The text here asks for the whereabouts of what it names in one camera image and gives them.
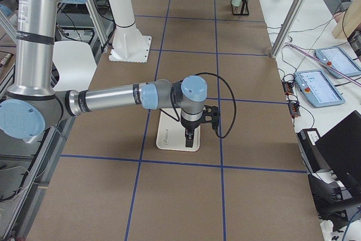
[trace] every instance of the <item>label sticker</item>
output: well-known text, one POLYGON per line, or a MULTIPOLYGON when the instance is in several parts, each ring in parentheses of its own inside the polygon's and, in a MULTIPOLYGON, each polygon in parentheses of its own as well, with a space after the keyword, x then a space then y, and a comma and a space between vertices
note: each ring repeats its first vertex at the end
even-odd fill
POLYGON ((30 17, 31 0, 19 0, 18 22, 28 23, 30 17))
POLYGON ((312 145, 316 145, 315 142, 319 140, 317 132, 316 131, 308 131, 307 133, 310 137, 310 141, 311 141, 312 145))

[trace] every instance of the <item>white desk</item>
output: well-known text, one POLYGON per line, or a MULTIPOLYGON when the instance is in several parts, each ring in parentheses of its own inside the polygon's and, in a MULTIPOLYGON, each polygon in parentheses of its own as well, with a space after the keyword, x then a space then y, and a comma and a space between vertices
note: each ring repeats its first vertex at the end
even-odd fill
MULTIPOLYGON (((293 0, 260 0, 263 15, 265 17, 265 21, 268 27, 276 28, 280 27, 283 23, 287 12, 293 2, 293 0)), ((301 8, 300 13, 298 14, 296 21, 292 26, 292 31, 295 30, 305 30, 312 29, 317 27, 318 25, 326 23, 328 20, 332 18, 332 14, 327 9, 327 6, 323 2, 323 0, 306 0, 301 8)), ((317 43, 314 45, 314 49, 329 47, 334 45, 339 45, 341 43, 346 42, 346 40, 337 40, 332 36, 332 30, 336 26, 336 22, 332 20, 328 26, 325 28, 323 34, 318 39, 317 43)), ((290 36, 293 39, 293 44, 303 47, 306 49, 311 48, 316 39, 319 37, 321 32, 323 31, 325 25, 316 28, 315 30, 307 31, 307 32, 299 32, 299 33, 290 33, 290 36)), ((268 33, 270 33, 271 42, 274 42, 277 34, 271 34, 279 32, 279 29, 271 29, 268 28, 268 33)), ((352 57, 356 58, 355 53, 353 52, 351 46, 347 43, 342 45, 342 48, 352 57)), ((293 66, 297 67, 299 63, 303 59, 303 55, 298 53, 294 49, 290 47, 285 47, 283 49, 284 60, 293 66)), ((285 71, 285 73, 294 73, 294 68, 289 66, 288 64, 282 61, 281 52, 277 56, 278 67, 285 71)), ((323 69, 318 63, 314 60, 306 58, 298 71, 306 71, 311 69, 323 69)), ((343 79, 335 79, 328 72, 329 78, 334 84, 340 84, 343 82, 347 82, 343 79)), ((344 119, 350 112, 353 110, 358 110, 361 112, 361 89, 354 84, 347 84, 345 86, 338 87, 338 90, 345 98, 346 103, 340 106, 334 107, 324 107, 324 108, 315 108, 313 107, 301 94, 298 92, 298 99, 300 101, 300 105, 306 107, 308 110, 312 112, 315 117, 314 127, 318 129, 320 135, 325 134, 329 129, 334 127, 337 123, 339 123, 342 119, 344 119)), ((295 124, 295 132, 299 132, 304 128, 310 128, 312 125, 312 117, 310 114, 305 111, 303 108, 300 108, 301 117, 296 118, 295 124)))

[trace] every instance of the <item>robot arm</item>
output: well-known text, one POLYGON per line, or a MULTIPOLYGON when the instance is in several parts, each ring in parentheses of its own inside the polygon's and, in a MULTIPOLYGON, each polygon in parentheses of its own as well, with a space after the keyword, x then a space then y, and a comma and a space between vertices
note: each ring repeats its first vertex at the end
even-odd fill
POLYGON ((145 109, 181 108, 187 147, 194 130, 211 122, 218 129, 217 107, 204 105, 207 84, 199 76, 170 83, 149 83, 103 90, 55 93, 50 86, 57 4, 61 0, 19 0, 15 82, 0 104, 0 129, 29 138, 71 116, 98 109, 141 104, 145 109))

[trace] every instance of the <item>white pillar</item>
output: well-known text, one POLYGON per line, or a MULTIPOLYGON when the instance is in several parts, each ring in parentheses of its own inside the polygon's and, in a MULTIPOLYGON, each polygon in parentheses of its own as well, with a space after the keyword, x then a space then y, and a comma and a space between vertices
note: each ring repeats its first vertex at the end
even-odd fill
POLYGON ((131 0, 109 0, 109 3, 117 25, 109 60, 147 62, 152 37, 143 36, 137 29, 131 0))

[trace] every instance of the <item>aluminum rail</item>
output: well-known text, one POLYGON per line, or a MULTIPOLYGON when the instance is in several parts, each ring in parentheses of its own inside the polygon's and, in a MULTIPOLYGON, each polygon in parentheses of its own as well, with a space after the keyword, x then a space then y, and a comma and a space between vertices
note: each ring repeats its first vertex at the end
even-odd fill
POLYGON ((293 0, 293 3, 291 5, 291 8, 288 11, 288 14, 286 16, 286 18, 284 19, 283 25, 280 29, 279 34, 277 35, 276 41, 272 47, 272 50, 270 52, 270 57, 275 59, 277 57, 277 54, 279 53, 279 51, 282 48, 282 45, 284 43, 284 41, 287 38, 287 35, 293 25, 293 22, 295 21, 301 7, 302 4, 304 3, 305 0, 293 0))
POLYGON ((310 59, 316 60, 319 64, 321 64, 323 67, 326 67, 327 69, 330 69, 332 71, 334 71, 335 73, 337 73, 338 75, 342 76, 344 79, 347 79, 348 81, 352 82, 353 84, 355 84, 356 86, 361 87, 361 83, 353 80, 351 77, 348 77, 347 75, 341 73, 340 71, 328 66, 327 64, 324 64, 323 62, 321 62, 318 58, 315 58, 314 56, 310 55, 307 52, 304 52, 301 48, 299 48, 296 45, 293 45, 292 43, 287 42, 286 43, 288 46, 290 46, 293 49, 296 49, 298 52, 303 53, 305 56, 308 56, 310 59))

